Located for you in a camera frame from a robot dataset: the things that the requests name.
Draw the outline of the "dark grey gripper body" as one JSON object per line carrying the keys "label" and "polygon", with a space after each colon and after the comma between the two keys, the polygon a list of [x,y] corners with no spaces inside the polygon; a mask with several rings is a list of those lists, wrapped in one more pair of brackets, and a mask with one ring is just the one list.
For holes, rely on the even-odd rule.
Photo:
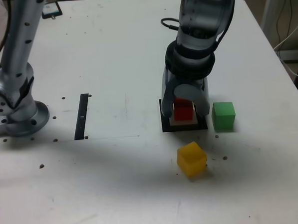
{"label": "dark grey gripper body", "polygon": [[183,78],[180,76],[174,76],[174,78],[178,81],[179,85],[188,84],[188,85],[198,87],[200,90],[208,89],[208,82],[206,77],[203,79],[196,79],[196,80]]}

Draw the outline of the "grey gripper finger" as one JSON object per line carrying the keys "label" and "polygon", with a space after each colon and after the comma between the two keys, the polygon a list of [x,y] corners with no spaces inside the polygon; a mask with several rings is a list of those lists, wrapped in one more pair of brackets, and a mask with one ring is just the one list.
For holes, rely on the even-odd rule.
{"label": "grey gripper finger", "polygon": [[200,116],[207,116],[210,112],[210,103],[204,91],[197,86],[189,84],[178,85],[174,89],[174,94],[184,100],[190,100],[194,103],[195,109]]}
{"label": "grey gripper finger", "polygon": [[168,68],[165,68],[162,78],[161,112],[166,118],[171,117],[173,114],[174,89],[176,86],[175,75]]}

